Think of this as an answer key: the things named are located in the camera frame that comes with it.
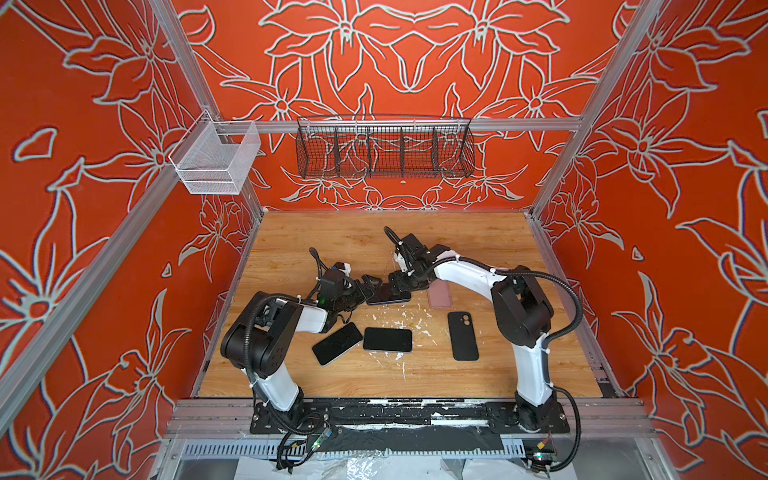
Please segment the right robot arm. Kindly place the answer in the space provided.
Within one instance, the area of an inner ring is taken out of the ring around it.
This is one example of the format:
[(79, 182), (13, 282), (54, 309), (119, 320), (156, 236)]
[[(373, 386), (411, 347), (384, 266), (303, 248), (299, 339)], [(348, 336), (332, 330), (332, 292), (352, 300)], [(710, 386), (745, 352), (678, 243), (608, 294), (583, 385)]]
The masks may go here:
[[(400, 292), (426, 290), (436, 280), (453, 283), (477, 293), (492, 303), (496, 325), (513, 346), (517, 371), (515, 403), (521, 428), (537, 432), (553, 413), (556, 388), (549, 373), (549, 344), (573, 332), (583, 321), (579, 295), (567, 281), (525, 266), (496, 268), (463, 256), (445, 245), (432, 248), (409, 234), (399, 237), (386, 226), (384, 232), (394, 244), (393, 258), (398, 269), (389, 275), (391, 288)], [(573, 319), (554, 331), (554, 308), (540, 279), (567, 293), (574, 305)]]

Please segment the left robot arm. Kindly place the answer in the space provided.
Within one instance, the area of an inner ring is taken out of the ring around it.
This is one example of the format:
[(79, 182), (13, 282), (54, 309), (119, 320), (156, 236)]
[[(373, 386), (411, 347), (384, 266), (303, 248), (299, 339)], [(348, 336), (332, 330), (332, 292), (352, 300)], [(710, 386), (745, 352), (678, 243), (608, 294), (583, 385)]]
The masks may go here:
[(373, 298), (382, 285), (371, 275), (354, 279), (347, 265), (338, 263), (321, 270), (307, 297), (259, 291), (224, 335), (220, 354), (246, 375), (255, 398), (276, 422), (299, 431), (303, 391), (285, 363), (294, 335), (329, 332), (345, 312)]

